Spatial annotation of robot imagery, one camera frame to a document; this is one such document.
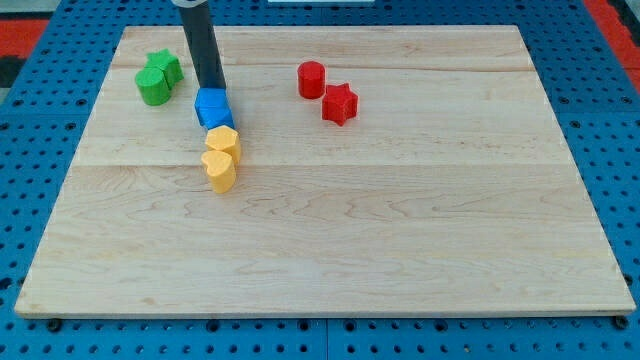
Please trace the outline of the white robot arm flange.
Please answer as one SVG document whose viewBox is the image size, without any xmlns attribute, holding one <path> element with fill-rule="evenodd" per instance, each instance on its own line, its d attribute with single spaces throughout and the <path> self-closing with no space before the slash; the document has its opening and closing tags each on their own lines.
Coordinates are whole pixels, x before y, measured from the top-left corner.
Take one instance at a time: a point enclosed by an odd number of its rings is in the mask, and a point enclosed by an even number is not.
<svg viewBox="0 0 640 360">
<path fill-rule="evenodd" d="M 207 2 L 207 0 L 171 0 L 171 2 L 180 8 L 193 8 Z"/>
</svg>

